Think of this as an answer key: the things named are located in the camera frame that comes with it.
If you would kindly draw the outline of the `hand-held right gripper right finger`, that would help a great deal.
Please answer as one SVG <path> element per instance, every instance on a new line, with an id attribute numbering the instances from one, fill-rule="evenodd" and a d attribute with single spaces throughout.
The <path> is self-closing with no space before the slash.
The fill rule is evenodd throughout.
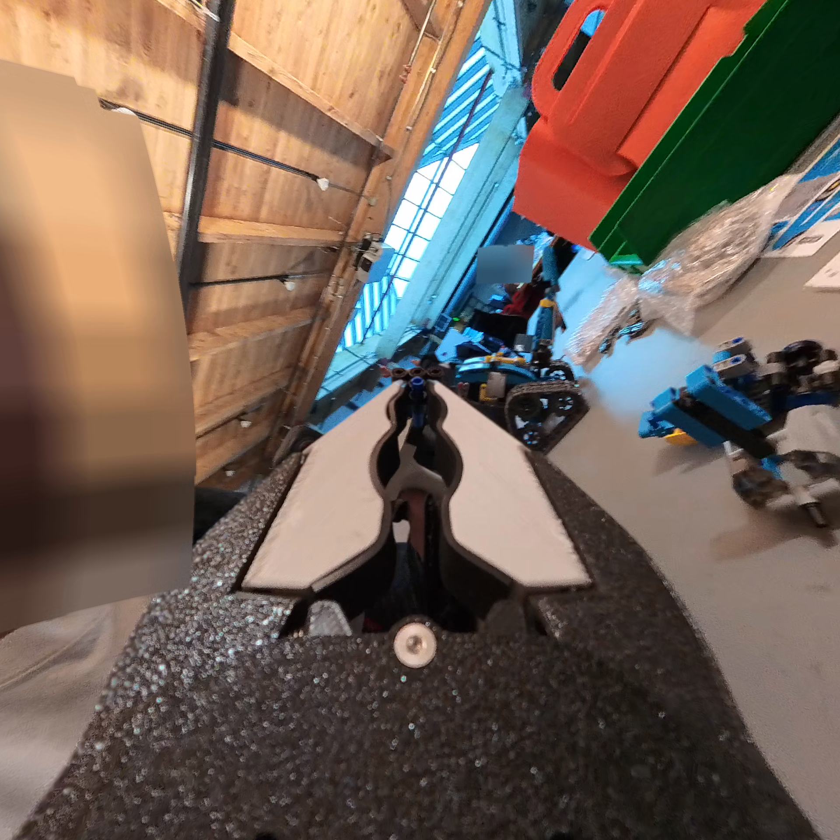
<path id="1" fill-rule="evenodd" d="M 434 616 L 444 624 L 525 624 L 533 597 L 591 588 L 592 574 L 525 447 L 442 383 L 429 381 L 424 391 Z"/>

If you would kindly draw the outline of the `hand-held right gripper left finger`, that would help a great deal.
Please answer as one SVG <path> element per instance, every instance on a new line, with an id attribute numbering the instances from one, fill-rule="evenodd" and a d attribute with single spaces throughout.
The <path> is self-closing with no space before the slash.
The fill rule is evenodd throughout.
<path id="1" fill-rule="evenodd" d="M 241 581 L 249 594 L 338 603 L 350 620 L 383 597 L 396 567 L 392 501 L 404 386 L 392 383 L 311 444 Z"/>

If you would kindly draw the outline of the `black connector with blue pin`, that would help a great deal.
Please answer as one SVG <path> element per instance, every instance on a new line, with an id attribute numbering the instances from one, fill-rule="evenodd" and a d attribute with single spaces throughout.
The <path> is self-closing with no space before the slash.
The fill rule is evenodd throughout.
<path id="1" fill-rule="evenodd" d="M 445 369 L 438 363 L 415 365 L 414 367 L 396 366 L 391 368 L 391 378 L 394 382 L 404 384 L 407 401 L 411 410 L 412 428 L 421 429 L 427 419 L 427 397 L 430 382 L 441 382 Z"/>

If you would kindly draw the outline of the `grey desk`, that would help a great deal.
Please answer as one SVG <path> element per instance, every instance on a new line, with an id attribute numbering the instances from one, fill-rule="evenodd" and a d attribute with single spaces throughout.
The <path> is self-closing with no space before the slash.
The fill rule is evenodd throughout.
<path id="1" fill-rule="evenodd" d="M 761 259 L 697 315 L 616 341 L 581 375 L 590 411 L 550 454 L 648 552 L 719 661 L 754 741 L 823 838 L 838 838 L 838 494 L 831 531 L 796 509 L 759 511 L 723 458 L 637 435 L 650 400 L 738 336 L 761 354 L 797 340 L 838 349 L 838 292 L 805 284 L 838 254 Z"/>

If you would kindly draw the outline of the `tracked toy robot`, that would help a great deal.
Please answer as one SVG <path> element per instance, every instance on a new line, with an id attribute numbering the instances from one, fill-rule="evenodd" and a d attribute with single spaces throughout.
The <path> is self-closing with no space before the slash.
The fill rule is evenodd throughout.
<path id="1" fill-rule="evenodd" d="M 546 453 L 589 409 L 570 362 L 555 355 L 567 330 L 558 296 L 560 278 L 577 247 L 552 237 L 532 271 L 546 284 L 529 320 L 474 310 L 469 327 L 481 334 L 458 350 L 455 387 L 474 408 L 530 450 Z"/>

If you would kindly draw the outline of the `clear plastic parts bag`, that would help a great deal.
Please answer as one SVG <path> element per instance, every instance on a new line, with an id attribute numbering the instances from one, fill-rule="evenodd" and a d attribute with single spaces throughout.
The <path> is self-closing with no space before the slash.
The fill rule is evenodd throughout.
<path id="1" fill-rule="evenodd" d="M 782 175 L 734 203 L 713 207 L 678 234 L 638 281 L 643 320 L 691 334 L 697 312 L 727 294 L 760 257 L 799 179 Z"/>
<path id="2" fill-rule="evenodd" d="M 622 336 L 632 341 L 654 327 L 655 320 L 642 315 L 638 282 L 636 275 L 614 278 L 566 342 L 565 355 L 574 364 L 583 364 L 593 355 L 609 351 Z"/>

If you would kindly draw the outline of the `small blue toy robot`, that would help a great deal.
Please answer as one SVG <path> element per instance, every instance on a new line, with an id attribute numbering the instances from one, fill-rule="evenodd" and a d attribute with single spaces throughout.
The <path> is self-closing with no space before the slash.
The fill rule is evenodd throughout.
<path id="1" fill-rule="evenodd" d="M 839 475 L 838 352 L 814 340 L 756 356 L 751 342 L 721 343 L 712 364 L 668 388 L 640 418 L 640 438 L 690 438 L 721 447 L 735 493 L 753 508 L 792 501 L 819 529 L 815 494 Z"/>

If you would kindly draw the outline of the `person's white shirt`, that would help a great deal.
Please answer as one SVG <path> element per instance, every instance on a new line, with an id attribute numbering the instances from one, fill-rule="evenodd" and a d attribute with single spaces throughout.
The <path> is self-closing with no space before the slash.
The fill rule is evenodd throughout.
<path id="1" fill-rule="evenodd" d="M 66 768 L 150 598 L 24 626 L 1 642 L 1 838 Z"/>

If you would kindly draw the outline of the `orange plastic tote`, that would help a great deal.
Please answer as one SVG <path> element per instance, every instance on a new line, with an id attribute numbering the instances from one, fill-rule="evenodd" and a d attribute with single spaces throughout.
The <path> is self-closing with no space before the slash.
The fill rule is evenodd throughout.
<path id="1" fill-rule="evenodd" d="M 595 227 L 762 5 L 572 2 L 532 76 L 538 117 L 513 210 L 593 248 Z"/>

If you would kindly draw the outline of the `green bin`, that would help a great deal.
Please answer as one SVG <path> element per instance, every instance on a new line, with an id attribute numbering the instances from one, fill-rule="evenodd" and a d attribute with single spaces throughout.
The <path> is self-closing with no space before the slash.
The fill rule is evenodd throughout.
<path id="1" fill-rule="evenodd" d="M 650 266 L 721 203 L 786 173 L 839 110 L 839 2 L 766 2 L 590 235 L 609 262 Z"/>

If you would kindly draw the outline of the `sticker sheet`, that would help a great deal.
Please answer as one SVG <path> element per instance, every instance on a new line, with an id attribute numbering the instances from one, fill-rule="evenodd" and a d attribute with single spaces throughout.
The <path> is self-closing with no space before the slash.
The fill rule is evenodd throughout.
<path id="1" fill-rule="evenodd" d="M 811 188 L 809 201 L 786 209 L 773 224 L 770 240 L 763 255 L 768 258 L 800 258 L 814 256 L 839 229 L 838 173 L 801 182 L 796 190 L 804 196 Z"/>

